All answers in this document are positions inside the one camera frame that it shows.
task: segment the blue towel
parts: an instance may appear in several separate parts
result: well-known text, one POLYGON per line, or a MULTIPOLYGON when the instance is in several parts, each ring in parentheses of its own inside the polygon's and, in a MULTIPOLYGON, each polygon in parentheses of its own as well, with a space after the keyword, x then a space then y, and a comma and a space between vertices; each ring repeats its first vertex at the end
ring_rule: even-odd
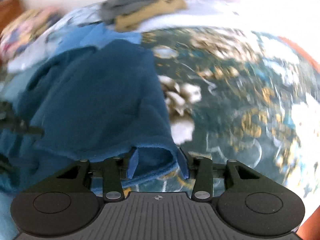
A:
MULTIPOLYGON (((39 141, 3 130, 0 151, 25 166, 2 178, 2 191, 16 192, 66 167, 73 160, 99 162, 138 151, 130 162, 134 172, 123 186, 167 174, 177 161, 187 177, 186 160, 174 144, 153 54, 135 44, 116 40, 62 53, 34 74, 14 109, 42 126, 39 141)), ((92 184, 101 193, 102 181, 92 184)))
POLYGON ((94 46, 102 49, 110 42, 121 39, 134 44, 141 43, 141 34, 135 32, 118 33, 106 28, 104 23, 75 28, 59 44, 53 56, 71 49, 94 46))

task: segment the gray ribbed plate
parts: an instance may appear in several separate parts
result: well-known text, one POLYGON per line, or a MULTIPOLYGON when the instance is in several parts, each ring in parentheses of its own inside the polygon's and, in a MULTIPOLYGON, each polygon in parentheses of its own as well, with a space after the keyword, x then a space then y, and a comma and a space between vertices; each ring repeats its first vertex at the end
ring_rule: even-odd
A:
MULTIPOLYGON (((44 238, 22 233, 17 240, 44 238)), ((224 224, 206 203, 197 203, 186 193, 140 193, 104 206, 86 228, 51 240, 258 240, 224 224)), ((299 240, 294 233, 273 240, 299 240)))

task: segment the bed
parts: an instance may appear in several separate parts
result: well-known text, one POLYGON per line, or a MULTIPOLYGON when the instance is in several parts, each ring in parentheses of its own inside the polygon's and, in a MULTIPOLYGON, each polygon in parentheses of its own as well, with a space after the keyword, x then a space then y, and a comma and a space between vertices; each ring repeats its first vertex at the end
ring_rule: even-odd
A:
MULTIPOLYGON (((1 74, 1 98, 14 100, 23 91, 68 27, 99 22, 97 9, 76 9, 44 33, 38 49, 26 50, 15 62, 30 68, 1 74)), ((305 221, 319 206, 319 73, 281 38, 253 29, 226 3, 192 0, 189 11, 151 19, 138 32, 141 45, 154 53, 157 74, 174 83, 170 92, 192 85, 200 93, 184 106, 184 116, 170 116, 176 144, 215 163, 237 159, 282 184, 303 199, 305 221), (211 9, 199 10, 209 4, 211 9)), ((190 195, 193 185, 176 168, 124 191, 190 195)), ((223 180, 213 185, 214 196, 224 192, 223 180)))

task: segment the gray fabric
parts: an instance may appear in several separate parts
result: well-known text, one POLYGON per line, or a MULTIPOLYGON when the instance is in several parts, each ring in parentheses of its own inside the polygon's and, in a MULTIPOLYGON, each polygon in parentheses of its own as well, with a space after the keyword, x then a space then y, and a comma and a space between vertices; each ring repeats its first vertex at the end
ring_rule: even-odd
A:
POLYGON ((108 0, 102 3, 100 17, 106 25, 112 24, 116 16, 138 11, 156 0, 108 0))

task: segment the brown floor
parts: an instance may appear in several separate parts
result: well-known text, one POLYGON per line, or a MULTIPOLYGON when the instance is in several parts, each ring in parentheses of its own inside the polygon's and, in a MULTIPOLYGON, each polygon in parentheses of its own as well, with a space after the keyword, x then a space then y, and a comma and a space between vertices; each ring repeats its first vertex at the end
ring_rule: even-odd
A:
POLYGON ((298 235, 303 240, 320 240, 320 207, 299 228, 298 235))

